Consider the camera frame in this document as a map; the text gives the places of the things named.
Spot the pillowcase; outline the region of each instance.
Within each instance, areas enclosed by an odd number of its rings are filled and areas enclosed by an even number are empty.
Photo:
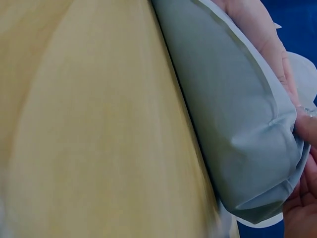
[[[259,223],[281,212],[310,146],[296,110],[252,43],[211,0],[152,0],[219,198]]]

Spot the skin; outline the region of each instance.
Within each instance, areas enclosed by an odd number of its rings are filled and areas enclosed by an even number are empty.
[[[212,0],[235,22],[272,68],[298,107],[296,84],[288,54],[260,0]],[[284,203],[285,238],[317,237],[317,118],[297,108],[296,131],[312,149],[300,182]]]

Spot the yellow fabric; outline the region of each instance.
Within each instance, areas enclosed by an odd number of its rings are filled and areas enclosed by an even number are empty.
[[[0,2],[0,167],[3,236],[223,232],[147,0]]]

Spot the light blue fabric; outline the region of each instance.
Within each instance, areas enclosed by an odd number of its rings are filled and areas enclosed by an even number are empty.
[[[286,91],[211,0],[152,3],[222,203],[252,223],[278,214],[309,153]]]

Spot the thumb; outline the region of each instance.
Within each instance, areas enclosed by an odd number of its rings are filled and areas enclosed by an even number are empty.
[[[313,147],[317,147],[317,118],[308,115],[302,108],[296,108],[297,118],[295,128],[297,134],[310,143]]]

